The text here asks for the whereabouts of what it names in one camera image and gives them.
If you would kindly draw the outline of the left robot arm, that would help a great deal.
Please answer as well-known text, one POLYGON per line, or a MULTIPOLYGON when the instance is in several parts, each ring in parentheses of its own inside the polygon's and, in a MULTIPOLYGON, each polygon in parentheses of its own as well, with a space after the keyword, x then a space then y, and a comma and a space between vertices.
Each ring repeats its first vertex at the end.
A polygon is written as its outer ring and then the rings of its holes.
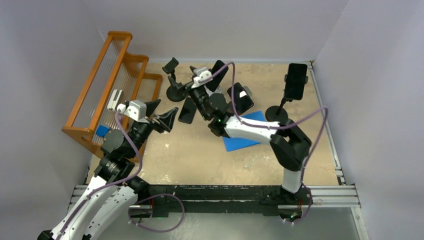
POLYGON ((178 107, 155 114, 160 99, 126 101, 115 108, 116 129, 103 136, 100 159, 92 178, 75 205, 39 240, 97 240, 131 204, 149 199, 150 185, 138 176, 143 167, 140 148, 152 132, 171 132, 178 107))

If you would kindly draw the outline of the black round-base phone stand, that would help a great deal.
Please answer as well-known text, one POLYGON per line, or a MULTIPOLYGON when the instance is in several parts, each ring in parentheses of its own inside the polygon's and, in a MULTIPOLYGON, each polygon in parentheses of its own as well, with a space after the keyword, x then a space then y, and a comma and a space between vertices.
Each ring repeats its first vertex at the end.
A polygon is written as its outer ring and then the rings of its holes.
POLYGON ((179 65, 179 61, 172 57, 171 60, 162 67, 162 70, 167 74, 170 86, 166 90, 167 98, 172 102, 181 102, 187 97, 187 92, 182 83, 176 81, 175 69, 179 65))

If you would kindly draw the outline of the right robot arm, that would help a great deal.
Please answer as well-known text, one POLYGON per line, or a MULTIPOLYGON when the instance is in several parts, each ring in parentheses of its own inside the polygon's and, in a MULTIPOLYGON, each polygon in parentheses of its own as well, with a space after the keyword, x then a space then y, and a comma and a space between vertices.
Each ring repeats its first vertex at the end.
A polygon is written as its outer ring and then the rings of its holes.
POLYGON ((205 88, 206 84, 227 69, 227 64, 216 71, 207 67, 192 66, 191 81, 185 84, 176 81, 175 68, 174 65, 164 66, 162 70, 168 75, 174 92, 192 99, 202 118, 209 122, 210 131, 218 137, 243 138, 269 145, 283 167, 280 191, 282 200, 288 204, 298 200, 312 142, 297 123, 290 119, 286 122, 247 119, 238 115, 234 99, 231 100, 232 111, 229 111, 229 105, 223 94, 209 95, 205 88))

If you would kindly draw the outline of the black smartphone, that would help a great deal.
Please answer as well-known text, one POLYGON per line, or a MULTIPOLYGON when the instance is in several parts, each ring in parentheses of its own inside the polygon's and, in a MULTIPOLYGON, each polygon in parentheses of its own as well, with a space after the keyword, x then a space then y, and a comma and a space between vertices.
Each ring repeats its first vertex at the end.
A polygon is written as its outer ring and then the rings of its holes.
POLYGON ((193 122, 197 107, 191 97, 187 97, 184 101, 178 121, 184 124, 191 124, 193 122))

